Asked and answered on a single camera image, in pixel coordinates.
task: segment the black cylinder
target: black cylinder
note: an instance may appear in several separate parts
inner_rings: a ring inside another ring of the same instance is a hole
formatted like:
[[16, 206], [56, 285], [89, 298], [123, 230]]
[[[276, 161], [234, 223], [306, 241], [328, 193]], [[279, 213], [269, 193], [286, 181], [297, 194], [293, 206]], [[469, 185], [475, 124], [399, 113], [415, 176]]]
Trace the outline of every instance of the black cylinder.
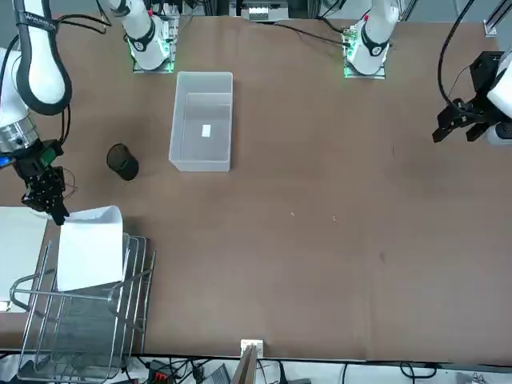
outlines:
[[109, 149], [106, 164], [123, 180], [133, 180], [138, 173], [138, 161], [128, 147], [118, 143]]

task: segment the white sticker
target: white sticker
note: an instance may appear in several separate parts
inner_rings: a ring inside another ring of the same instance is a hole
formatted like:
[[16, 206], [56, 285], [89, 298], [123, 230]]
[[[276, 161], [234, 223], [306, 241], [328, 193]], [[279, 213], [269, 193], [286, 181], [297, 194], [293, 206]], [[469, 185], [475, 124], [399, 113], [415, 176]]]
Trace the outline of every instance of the white sticker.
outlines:
[[202, 136], [204, 138], [208, 138], [210, 136], [211, 131], [211, 125], [210, 124], [203, 124], [202, 125]]

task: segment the clear plastic container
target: clear plastic container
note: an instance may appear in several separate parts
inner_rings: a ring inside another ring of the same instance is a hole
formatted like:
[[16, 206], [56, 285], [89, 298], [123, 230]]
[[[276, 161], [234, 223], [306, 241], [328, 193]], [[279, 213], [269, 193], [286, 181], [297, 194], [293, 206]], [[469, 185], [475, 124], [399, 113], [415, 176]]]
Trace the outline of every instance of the clear plastic container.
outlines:
[[232, 117], [231, 72], [180, 72], [170, 162], [187, 172], [230, 170]]

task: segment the wire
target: wire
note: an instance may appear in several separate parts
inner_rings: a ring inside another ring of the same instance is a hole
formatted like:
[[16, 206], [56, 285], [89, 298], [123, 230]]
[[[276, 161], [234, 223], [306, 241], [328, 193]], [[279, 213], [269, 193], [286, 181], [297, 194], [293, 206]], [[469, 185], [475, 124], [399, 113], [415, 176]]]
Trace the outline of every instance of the wire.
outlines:
[[66, 142], [67, 137], [70, 134], [70, 126], [71, 126], [71, 106], [70, 106], [70, 104], [67, 105], [66, 110], [67, 110], [67, 126], [65, 129], [64, 129], [64, 125], [65, 125], [64, 110], [61, 112], [61, 137], [58, 140], [58, 143], [61, 146]]
[[68, 170], [67, 168], [62, 168], [62, 170], [65, 170], [68, 174], [71, 175], [73, 181], [71, 182], [71, 184], [68, 184], [68, 183], [64, 183], [65, 186], [68, 186], [71, 188], [71, 192], [69, 192], [66, 196], [64, 196], [64, 200], [70, 198], [71, 196], [74, 195], [74, 193], [77, 191], [78, 187], [77, 187], [77, 178], [74, 176], [74, 173], [71, 172], [70, 170]]
[[2, 62], [2, 68], [0, 69], [0, 106], [2, 105], [2, 88], [3, 88], [3, 78], [6, 74], [6, 68], [7, 68], [7, 60], [9, 60], [10, 52], [14, 48], [14, 44], [18, 41], [18, 36], [14, 36], [13, 39], [10, 41], [9, 45], [6, 49], [6, 55], [3, 57]]
[[279, 384], [288, 384], [288, 379], [286, 378], [285, 367], [282, 364], [281, 360], [278, 360], [279, 364]]
[[136, 358], [137, 360], [139, 360], [139, 361], [140, 361], [140, 363], [141, 363], [141, 364], [143, 364], [145, 368], [147, 368], [147, 369], [149, 369], [149, 368], [150, 368], [150, 365], [151, 365], [151, 363], [150, 363], [150, 362], [144, 362], [144, 360], [142, 360], [142, 359], [140, 358], [140, 356], [135, 356], [135, 358]]
[[160, 5], [158, 6], [158, 12], [157, 12], [157, 16], [162, 16], [162, 15], [166, 15], [166, 12], [163, 10], [163, 4], [164, 4], [165, 0], [160, 0]]
[[84, 20], [89, 20], [91, 22], [97, 22], [98, 24], [102, 24], [103, 26], [112, 26], [112, 23], [110, 21], [103, 21], [99, 18], [93, 18], [92, 16], [89, 16], [88, 14], [65, 14], [64, 16], [61, 16], [57, 19], [57, 24], [62, 23], [64, 20], [69, 20], [70, 18], [82, 18]]
[[454, 84], [451, 86], [451, 89], [450, 89], [450, 92], [448, 93], [448, 98], [450, 97], [452, 91], [454, 90], [455, 88], [455, 84], [457, 84], [457, 80], [458, 78], [460, 77], [460, 75], [462, 74], [462, 72], [464, 72], [465, 70], [467, 70], [469, 67], [471, 66], [471, 64], [469, 64], [468, 66], [465, 66], [464, 68], [461, 69], [461, 71], [458, 73], [457, 77], [455, 78], [455, 81], [454, 81]]
[[362, 20], [362, 18], [364, 18], [366, 15], [368, 15], [368, 12], [370, 12], [370, 11], [371, 11], [371, 8], [369, 8], [367, 12], [362, 14], [362, 16], [361, 16], [361, 18], [359, 20]]
[[306, 32], [305, 30], [300, 30], [299, 28], [295, 28], [294, 26], [286, 26], [284, 24], [274, 24], [275, 26], [280, 26], [282, 28], [287, 28], [288, 30], [294, 30], [295, 32], [299, 32], [300, 34], [306, 34], [308, 36], [311, 36], [312, 38], [317, 38], [319, 40], [323, 40], [324, 42], [331, 42], [333, 44], [337, 44], [339, 46], [350, 46], [347, 42], [342, 42], [339, 40], [333, 40], [331, 38], [324, 38], [322, 36], [319, 36], [317, 34], [312, 34], [311, 32]]
[[94, 28], [93, 26], [88, 26], [87, 24], [81, 24], [80, 22], [68, 22], [67, 20], [62, 20], [58, 25], [67, 24], [69, 26], [80, 26], [81, 28], [85, 28], [87, 30], [93, 30], [99, 34], [106, 34], [106, 30], [99, 30], [98, 28]]
[[338, 32], [339, 34], [342, 34], [343, 32], [346, 31], [346, 28], [337, 28], [337, 27], [333, 26], [333, 24], [324, 17], [319, 16], [319, 17], [317, 17], [317, 20], [323, 21], [325, 24], [328, 25], [329, 28], [331, 28], [334, 32]]
[[[404, 371], [403, 366], [407, 366], [410, 370], [410, 374]], [[414, 372], [413, 366], [409, 364], [408, 362], [400, 362], [400, 371], [406, 378], [410, 378], [413, 381], [413, 384], [416, 382], [416, 380], [427, 380], [428, 378], [432, 378], [438, 373], [438, 367], [436, 365], [432, 366], [432, 373], [430, 374], [424, 374], [424, 375], [416, 375]]]
[[341, 384], [345, 384], [346, 368], [348, 366], [349, 366], [348, 364], [345, 364], [345, 366], [343, 367], [343, 374], [342, 374], [342, 382], [341, 382]]
[[[201, 367], [201, 366], [204, 366], [204, 365], [205, 365], [205, 364], [207, 364], [208, 362], [211, 362], [211, 359], [208, 359], [208, 360], [206, 360], [205, 362], [202, 362], [202, 363], [200, 363], [200, 364], [197, 364], [195, 367], [196, 367], [196, 368], [199, 368], [199, 367]], [[184, 383], [184, 382], [185, 382], [185, 380], [187, 380], [187, 379], [188, 379], [188, 377], [189, 377], [189, 376], [191, 376], [193, 372], [194, 372], [194, 371], [192, 370], [191, 372], [189, 372], [188, 374], [186, 374], [185, 376], [183, 376], [183, 378], [182, 378], [179, 382], [177, 382], [177, 384], [182, 384], [182, 383]]]
[[128, 380], [130, 380], [130, 382], [132, 382], [132, 383], [133, 383], [133, 382], [134, 382], [134, 380], [130, 377], [130, 374], [128, 374], [128, 369], [127, 369], [127, 368], [125, 368], [125, 374], [126, 374], [126, 376], [128, 377]]
[[258, 360], [258, 364], [259, 364], [260, 369], [262, 370], [263, 380], [265, 381], [265, 384], [268, 384], [268, 382], [266, 380], [265, 370], [263, 369], [263, 366], [262, 366], [262, 361]]
[[471, 112], [468, 112], [466, 110], [463, 110], [461, 108], [459, 108], [454, 102], [452, 102], [450, 100], [450, 98], [446, 95], [446, 92], [445, 92], [445, 89], [444, 87], [442, 86], [442, 62], [444, 60], [444, 57], [445, 57], [445, 52], [446, 52], [446, 48], [448, 48], [448, 44], [450, 44], [450, 40], [452, 39], [452, 37], [454, 36], [455, 34], [455, 31], [457, 30], [458, 28], [458, 25], [461, 23], [462, 19], [464, 18], [464, 16], [466, 16], [466, 13], [467, 11], [471, 8], [471, 6], [473, 5], [474, 3], [474, 0], [469, 0], [466, 4], [466, 6], [464, 7], [464, 9], [462, 10], [461, 14], [458, 16], [457, 20], [455, 21], [455, 23], [453, 24], [453, 26], [451, 27], [451, 30], [450, 32], [448, 33], [448, 36], [446, 36], [446, 40], [445, 40], [445, 43], [442, 45], [442, 48], [441, 48], [441, 53], [439, 54], [439, 63], [438, 63], [438, 86], [439, 86], [439, 92], [441, 92], [441, 96], [442, 98], [445, 99], [446, 103], [449, 105], [449, 106], [452, 106], [452, 108], [454, 108], [457, 112], [459, 112], [461, 115], [464, 115], [464, 116], [469, 116], [469, 117], [472, 117], [472, 118], [479, 118], [479, 119], [482, 119], [483, 116], [481, 114], [472, 114]]
[[332, 10], [337, 4], [339, 3], [339, 8], [338, 10], [340, 10], [341, 8], [343, 8], [343, 6], [345, 5], [346, 3], [346, 0], [341, 0], [339, 2], [335, 2], [332, 6], [329, 7], [328, 10], [326, 10], [322, 16], [320, 16], [321, 18], [324, 18], [329, 12], [330, 10]]
[[[183, 375], [185, 375], [186, 373], [186, 369], [188, 368], [188, 365], [189, 365], [189, 362], [192, 363], [192, 360], [186, 360], [183, 364], [181, 364], [178, 368], [176, 368], [176, 370], [173, 371], [173, 366], [172, 366], [172, 362], [169, 363], [169, 368], [170, 368], [170, 372], [175, 379], [180, 379], [180, 378], [183, 378]], [[179, 371], [181, 368], [185, 367], [185, 370], [183, 371], [182, 374], [179, 374]]]

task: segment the dish rack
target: dish rack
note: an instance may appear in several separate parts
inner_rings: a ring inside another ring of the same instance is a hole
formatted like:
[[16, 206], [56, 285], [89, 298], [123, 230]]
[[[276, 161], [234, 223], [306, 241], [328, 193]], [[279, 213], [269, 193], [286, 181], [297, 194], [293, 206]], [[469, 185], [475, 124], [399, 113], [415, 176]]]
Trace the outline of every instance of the dish rack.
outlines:
[[[120, 282], [59, 292], [58, 252], [49, 242], [39, 272], [12, 285], [10, 300], [29, 313], [18, 366], [21, 380], [103, 383], [125, 366], [134, 345], [144, 350], [156, 252], [146, 260], [145, 238], [123, 234], [122, 243]], [[18, 288], [30, 281], [31, 290]], [[31, 299], [25, 304], [16, 294]]]

